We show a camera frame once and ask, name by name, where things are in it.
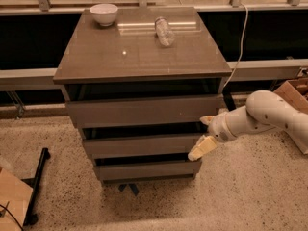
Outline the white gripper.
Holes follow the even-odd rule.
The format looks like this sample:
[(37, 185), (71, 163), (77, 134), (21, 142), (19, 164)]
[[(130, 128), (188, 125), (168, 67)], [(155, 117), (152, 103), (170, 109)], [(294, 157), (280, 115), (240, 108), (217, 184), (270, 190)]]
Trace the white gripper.
[(188, 154), (190, 161), (196, 161), (205, 154), (218, 147), (219, 142), (228, 142), (232, 139), (232, 134), (226, 125), (225, 113), (219, 115), (206, 115), (200, 121), (208, 126), (211, 136), (201, 136), (196, 145)]

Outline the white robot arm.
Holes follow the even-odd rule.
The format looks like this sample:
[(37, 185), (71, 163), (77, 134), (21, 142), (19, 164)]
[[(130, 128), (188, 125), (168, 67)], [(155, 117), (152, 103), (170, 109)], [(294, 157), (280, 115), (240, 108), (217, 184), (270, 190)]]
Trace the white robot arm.
[(188, 154), (196, 161), (218, 147), (219, 143), (236, 140), (245, 134), (285, 131), (303, 154), (308, 153), (308, 115), (297, 110), (282, 97), (268, 90), (253, 92), (245, 105), (218, 115), (203, 116), (208, 136), (202, 135)]

